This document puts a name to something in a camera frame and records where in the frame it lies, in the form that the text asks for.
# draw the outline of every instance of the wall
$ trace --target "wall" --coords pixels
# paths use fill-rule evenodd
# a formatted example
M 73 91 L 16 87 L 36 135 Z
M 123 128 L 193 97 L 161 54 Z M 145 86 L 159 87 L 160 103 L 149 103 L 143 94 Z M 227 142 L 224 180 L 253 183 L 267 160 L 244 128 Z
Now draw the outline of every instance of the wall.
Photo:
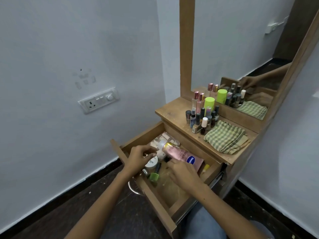
M 0 29 L 1 233 L 116 159 L 109 140 L 156 123 L 165 93 L 156 0 L 1 0 Z
M 318 63 L 319 43 L 240 178 L 255 193 L 317 238 Z
M 157 0 L 166 103 L 181 96 L 179 0 Z
M 239 79 L 272 58 L 294 0 L 196 0 L 192 88 Z

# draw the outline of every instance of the hand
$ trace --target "hand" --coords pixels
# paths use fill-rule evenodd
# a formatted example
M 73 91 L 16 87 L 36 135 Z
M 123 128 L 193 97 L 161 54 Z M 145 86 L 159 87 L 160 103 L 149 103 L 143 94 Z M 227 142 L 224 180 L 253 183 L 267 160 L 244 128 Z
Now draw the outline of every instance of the hand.
M 204 185 L 192 164 L 172 158 L 167 166 L 173 171 L 170 174 L 173 182 L 187 193 L 194 196 L 196 190 Z
M 269 107 L 273 100 L 273 96 L 260 92 L 249 97 L 248 101 L 253 101 L 261 106 Z
M 242 89 L 248 89 L 256 85 L 262 79 L 262 76 L 245 76 L 241 78 L 238 85 L 241 85 Z
M 122 170 L 129 178 L 136 175 L 140 170 L 144 168 L 149 160 L 156 156 L 158 148 L 154 148 L 151 145 L 138 145 L 132 147 L 128 161 L 125 163 Z M 151 152 L 151 154 L 143 157 L 144 152 Z

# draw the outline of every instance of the power socket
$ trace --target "power socket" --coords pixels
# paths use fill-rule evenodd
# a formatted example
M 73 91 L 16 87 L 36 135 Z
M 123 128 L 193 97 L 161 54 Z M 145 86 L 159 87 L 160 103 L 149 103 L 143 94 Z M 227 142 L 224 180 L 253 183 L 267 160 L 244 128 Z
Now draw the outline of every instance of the power socket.
M 114 88 L 100 92 L 94 96 L 78 101 L 84 113 L 90 113 L 98 108 L 113 103 L 119 99 L 117 90 Z

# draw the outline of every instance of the mirror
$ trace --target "mirror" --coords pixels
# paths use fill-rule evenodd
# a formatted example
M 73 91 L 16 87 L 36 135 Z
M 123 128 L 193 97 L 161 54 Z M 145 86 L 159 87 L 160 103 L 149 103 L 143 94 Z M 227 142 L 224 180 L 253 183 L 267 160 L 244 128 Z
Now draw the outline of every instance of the mirror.
M 297 1 L 195 0 L 191 90 L 263 120 L 318 10 Z

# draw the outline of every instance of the open drawer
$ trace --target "open drawer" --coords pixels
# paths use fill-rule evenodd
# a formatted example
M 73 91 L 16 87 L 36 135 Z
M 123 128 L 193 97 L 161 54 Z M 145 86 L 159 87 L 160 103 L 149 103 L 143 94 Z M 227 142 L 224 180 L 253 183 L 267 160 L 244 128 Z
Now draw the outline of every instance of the open drawer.
M 219 175 L 221 169 L 221 163 L 215 160 L 213 157 L 209 156 L 206 152 L 201 150 L 192 141 L 188 140 L 177 130 L 169 126 L 164 122 L 159 122 L 152 128 L 146 130 L 142 134 L 134 137 L 129 142 L 123 146 L 119 146 L 116 141 L 111 140 L 111 144 L 114 150 L 117 152 L 122 163 L 126 163 L 128 156 L 130 154 L 131 148 L 137 145 L 145 145 L 150 143 L 154 138 L 167 132 L 175 139 L 180 141 L 181 147 L 193 153 L 194 155 L 204 159 L 205 164 L 209 164 L 210 168 L 203 173 L 200 178 L 206 183 L 214 183 L 215 178 Z M 162 161 L 162 166 L 160 169 L 160 178 L 166 178 L 162 183 L 158 183 L 154 186 L 150 183 L 148 179 L 142 174 L 136 175 L 135 180 L 141 191 L 144 192 L 149 203 L 153 207 L 155 213 L 163 223 L 164 227 L 171 235 L 171 237 L 178 237 L 177 224 L 186 215 L 187 212 L 195 205 L 196 200 L 189 194 L 184 192 L 181 188 L 173 183 L 169 179 L 170 170 L 167 169 L 167 165 Z

